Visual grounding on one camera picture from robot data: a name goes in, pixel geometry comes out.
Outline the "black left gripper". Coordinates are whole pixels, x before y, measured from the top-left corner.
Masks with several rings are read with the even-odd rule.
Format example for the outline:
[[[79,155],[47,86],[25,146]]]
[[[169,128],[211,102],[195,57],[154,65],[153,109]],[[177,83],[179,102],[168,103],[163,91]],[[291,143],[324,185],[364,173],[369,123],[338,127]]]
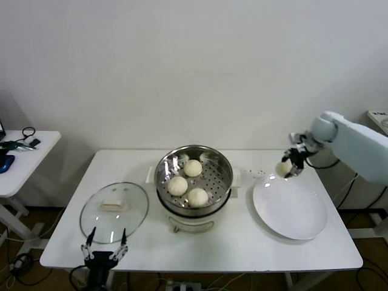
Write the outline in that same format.
[[[85,266],[89,270],[87,285],[84,290],[107,290],[110,270],[116,267],[118,261],[122,260],[128,252],[126,228],[123,230],[120,245],[114,252],[92,252],[91,245],[95,232],[96,227],[87,237],[86,243],[81,245]]]

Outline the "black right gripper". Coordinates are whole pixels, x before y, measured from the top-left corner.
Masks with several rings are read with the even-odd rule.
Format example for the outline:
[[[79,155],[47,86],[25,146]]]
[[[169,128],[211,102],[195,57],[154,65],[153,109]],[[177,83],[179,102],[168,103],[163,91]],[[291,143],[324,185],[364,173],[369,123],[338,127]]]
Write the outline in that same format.
[[[285,179],[298,176],[304,168],[305,152],[299,152],[295,148],[289,148],[284,152],[281,162],[290,159],[293,167],[284,175]]]

